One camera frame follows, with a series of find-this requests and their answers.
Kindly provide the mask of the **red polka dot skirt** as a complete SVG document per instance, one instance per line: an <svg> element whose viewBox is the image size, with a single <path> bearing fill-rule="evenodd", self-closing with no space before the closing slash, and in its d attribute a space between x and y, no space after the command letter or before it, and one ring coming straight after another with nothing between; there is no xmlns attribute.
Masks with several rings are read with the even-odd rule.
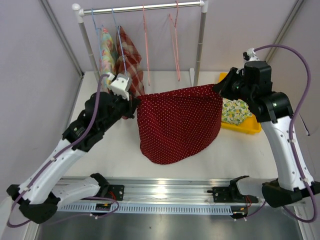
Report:
<svg viewBox="0 0 320 240"><path fill-rule="evenodd" d="M223 99L213 84L139 96L140 151L169 165L207 148L221 129Z"/></svg>

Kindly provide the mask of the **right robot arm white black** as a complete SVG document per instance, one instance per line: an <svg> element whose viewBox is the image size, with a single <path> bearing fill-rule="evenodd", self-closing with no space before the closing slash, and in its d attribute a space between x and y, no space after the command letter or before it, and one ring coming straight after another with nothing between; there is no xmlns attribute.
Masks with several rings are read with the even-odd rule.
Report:
<svg viewBox="0 0 320 240"><path fill-rule="evenodd" d="M265 61L248 61L242 69L232 67L212 89L225 99L247 103L268 139L278 174L276 179L238 177L228 189L229 198L239 202L251 195L278 208L319 194L320 183L311 176L299 146L292 150L296 133L289 127L294 113L288 96L272 90L271 77L272 68Z"/></svg>

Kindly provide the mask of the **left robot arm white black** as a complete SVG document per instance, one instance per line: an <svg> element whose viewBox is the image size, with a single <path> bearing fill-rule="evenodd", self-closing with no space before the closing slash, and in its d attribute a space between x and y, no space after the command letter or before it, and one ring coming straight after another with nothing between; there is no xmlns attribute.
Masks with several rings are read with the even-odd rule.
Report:
<svg viewBox="0 0 320 240"><path fill-rule="evenodd" d="M18 206L28 222L42 224L65 205L82 199L103 200L109 196L110 184L100 173L61 188L56 184L118 120L123 117L133 119L139 104L140 100L132 94L129 99L107 92L91 95L41 167L25 182L12 184L6 190L13 205Z"/></svg>

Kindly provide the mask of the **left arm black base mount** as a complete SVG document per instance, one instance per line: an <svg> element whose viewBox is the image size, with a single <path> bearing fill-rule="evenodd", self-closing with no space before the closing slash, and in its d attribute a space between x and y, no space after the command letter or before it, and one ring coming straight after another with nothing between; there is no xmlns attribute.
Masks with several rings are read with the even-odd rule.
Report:
<svg viewBox="0 0 320 240"><path fill-rule="evenodd" d="M124 198L124 193L125 193L124 185L109 184L109 185L103 186L95 196L101 197L101 198L110 198L116 201L122 201Z"/></svg>

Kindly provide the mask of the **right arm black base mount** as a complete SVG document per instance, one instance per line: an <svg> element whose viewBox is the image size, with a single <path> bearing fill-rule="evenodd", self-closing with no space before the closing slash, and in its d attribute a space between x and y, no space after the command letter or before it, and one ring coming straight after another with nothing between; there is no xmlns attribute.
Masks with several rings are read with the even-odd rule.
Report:
<svg viewBox="0 0 320 240"><path fill-rule="evenodd" d="M237 188L232 186L215 186L206 192L212 195L215 203L257 204L259 202L257 197L242 195Z"/></svg>

